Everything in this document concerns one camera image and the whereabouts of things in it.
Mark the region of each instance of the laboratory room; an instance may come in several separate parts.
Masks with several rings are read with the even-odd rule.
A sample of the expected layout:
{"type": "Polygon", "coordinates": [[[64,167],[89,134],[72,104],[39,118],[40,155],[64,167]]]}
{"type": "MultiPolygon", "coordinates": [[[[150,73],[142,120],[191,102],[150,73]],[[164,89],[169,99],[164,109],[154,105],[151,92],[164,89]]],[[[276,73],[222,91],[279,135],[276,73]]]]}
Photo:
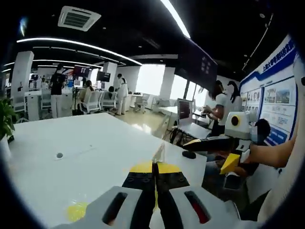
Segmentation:
{"type": "Polygon", "coordinates": [[[300,15],[265,0],[20,5],[0,44],[2,220],[245,229],[302,219],[291,207],[305,182],[300,15]]]}

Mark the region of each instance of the black ceiling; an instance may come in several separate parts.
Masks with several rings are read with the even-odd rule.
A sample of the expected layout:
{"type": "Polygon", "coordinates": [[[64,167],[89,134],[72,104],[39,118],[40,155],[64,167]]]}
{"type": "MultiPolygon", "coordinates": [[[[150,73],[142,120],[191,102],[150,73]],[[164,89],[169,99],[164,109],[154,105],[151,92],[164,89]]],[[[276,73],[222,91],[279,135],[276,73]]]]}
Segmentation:
{"type": "MultiPolygon", "coordinates": [[[[269,23],[272,12],[268,6],[256,0],[170,0],[170,2],[184,22],[191,39],[216,60],[218,74],[229,78],[241,80],[265,60],[287,34],[278,23],[279,16],[274,15],[265,38],[243,72],[244,63],[256,48],[269,23]]],[[[95,45],[127,57],[177,54],[183,39],[181,30],[160,0],[40,1],[35,7],[27,10],[24,16],[27,19],[25,36],[20,33],[18,39],[62,38],[95,45]],[[63,6],[90,10],[99,13],[101,18],[87,32],[58,27],[63,6]]],[[[15,44],[9,62],[13,62],[16,54],[22,50],[33,50],[34,59],[95,64],[104,61],[103,57],[107,57],[126,65],[136,65],[92,48],[46,41],[15,44]],[[37,46],[71,50],[33,49],[37,46]]],[[[137,61],[160,63],[160,59],[137,61]]],[[[163,59],[163,63],[175,66],[175,61],[172,59],[163,59]]]]}

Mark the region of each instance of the white pillar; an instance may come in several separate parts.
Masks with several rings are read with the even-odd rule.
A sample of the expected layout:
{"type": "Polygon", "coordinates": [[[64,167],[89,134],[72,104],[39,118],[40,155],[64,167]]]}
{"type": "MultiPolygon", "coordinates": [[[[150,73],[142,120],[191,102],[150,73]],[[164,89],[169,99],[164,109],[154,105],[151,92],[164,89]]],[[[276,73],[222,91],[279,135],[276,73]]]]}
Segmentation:
{"type": "Polygon", "coordinates": [[[110,86],[113,86],[114,79],[116,77],[115,73],[116,73],[117,66],[118,65],[116,63],[112,63],[112,62],[106,62],[104,64],[103,72],[110,73],[110,80],[109,80],[109,82],[105,82],[105,89],[106,90],[108,90],[108,88],[110,86]]]}
{"type": "Polygon", "coordinates": [[[19,52],[17,54],[11,80],[11,96],[20,97],[24,95],[24,92],[28,91],[33,59],[34,53],[32,51],[19,52]]]}

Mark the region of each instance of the green leaves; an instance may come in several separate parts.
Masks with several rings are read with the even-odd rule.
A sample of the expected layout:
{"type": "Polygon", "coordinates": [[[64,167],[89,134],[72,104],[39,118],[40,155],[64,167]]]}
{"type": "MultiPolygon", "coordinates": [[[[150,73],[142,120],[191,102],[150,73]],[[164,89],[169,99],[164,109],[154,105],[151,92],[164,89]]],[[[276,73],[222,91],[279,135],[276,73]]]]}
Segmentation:
{"type": "Polygon", "coordinates": [[[10,99],[0,100],[0,140],[5,136],[12,135],[15,130],[12,117],[17,117],[10,105],[10,99]]]}

